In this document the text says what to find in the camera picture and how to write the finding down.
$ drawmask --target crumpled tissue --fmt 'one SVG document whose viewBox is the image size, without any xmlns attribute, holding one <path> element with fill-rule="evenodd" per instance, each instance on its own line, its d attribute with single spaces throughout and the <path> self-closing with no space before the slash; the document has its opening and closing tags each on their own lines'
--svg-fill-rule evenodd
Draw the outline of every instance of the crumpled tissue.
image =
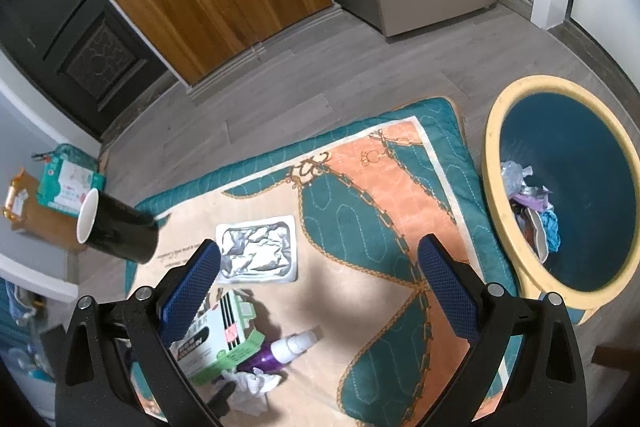
<svg viewBox="0 0 640 427">
<path fill-rule="evenodd" d="M 231 371 L 223 371 L 222 377 L 226 381 L 236 383 L 236 390 L 226 401 L 231 409 L 259 416 L 263 412 L 267 412 L 267 397 L 265 393 L 272 391 L 282 380 L 280 375 L 267 375 L 254 369 L 255 374 L 251 373 L 232 373 Z"/>
</svg>

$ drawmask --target dark door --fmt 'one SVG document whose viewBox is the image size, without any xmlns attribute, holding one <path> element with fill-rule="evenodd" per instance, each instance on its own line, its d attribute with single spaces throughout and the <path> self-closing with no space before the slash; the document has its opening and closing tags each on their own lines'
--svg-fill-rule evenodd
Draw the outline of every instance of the dark door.
<svg viewBox="0 0 640 427">
<path fill-rule="evenodd" d="M 0 42 L 95 137 L 166 70 L 107 0 L 0 0 Z"/>
</svg>

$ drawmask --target white bottle cap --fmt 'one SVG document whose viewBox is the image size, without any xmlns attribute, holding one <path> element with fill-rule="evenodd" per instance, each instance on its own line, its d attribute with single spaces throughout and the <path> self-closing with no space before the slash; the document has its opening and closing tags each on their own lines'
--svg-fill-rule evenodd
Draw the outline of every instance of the white bottle cap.
<svg viewBox="0 0 640 427">
<path fill-rule="evenodd" d="M 303 331 L 298 335 L 291 335 L 271 344 L 271 353 L 280 363 L 289 363 L 295 360 L 309 347 L 318 341 L 313 331 Z"/>
</svg>

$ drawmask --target silver foil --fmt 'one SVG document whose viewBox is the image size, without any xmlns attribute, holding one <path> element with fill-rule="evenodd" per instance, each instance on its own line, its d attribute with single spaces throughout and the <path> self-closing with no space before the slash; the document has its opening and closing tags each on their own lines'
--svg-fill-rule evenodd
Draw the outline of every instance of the silver foil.
<svg viewBox="0 0 640 427">
<path fill-rule="evenodd" d="M 230 225 L 222 233 L 220 247 L 222 278 L 219 282 L 287 282 L 295 279 L 297 259 L 292 251 L 292 232 L 284 221 Z"/>
</svg>

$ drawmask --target blue gripper pad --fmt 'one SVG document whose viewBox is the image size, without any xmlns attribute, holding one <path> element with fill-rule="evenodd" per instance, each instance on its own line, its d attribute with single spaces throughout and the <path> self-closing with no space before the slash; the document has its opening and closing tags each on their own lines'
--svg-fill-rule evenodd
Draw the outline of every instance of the blue gripper pad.
<svg viewBox="0 0 640 427">
<path fill-rule="evenodd" d="M 433 289 L 453 332 L 457 337 L 475 343 L 480 336 L 478 307 L 458 279 L 444 256 L 449 253 L 426 235 L 418 244 L 418 265 Z"/>
<path fill-rule="evenodd" d="M 215 241 L 205 239 L 183 268 L 185 273 L 182 279 L 158 312 L 158 335 L 166 348 L 184 338 L 198 308 L 207 297 L 220 271 L 220 248 Z"/>
</svg>

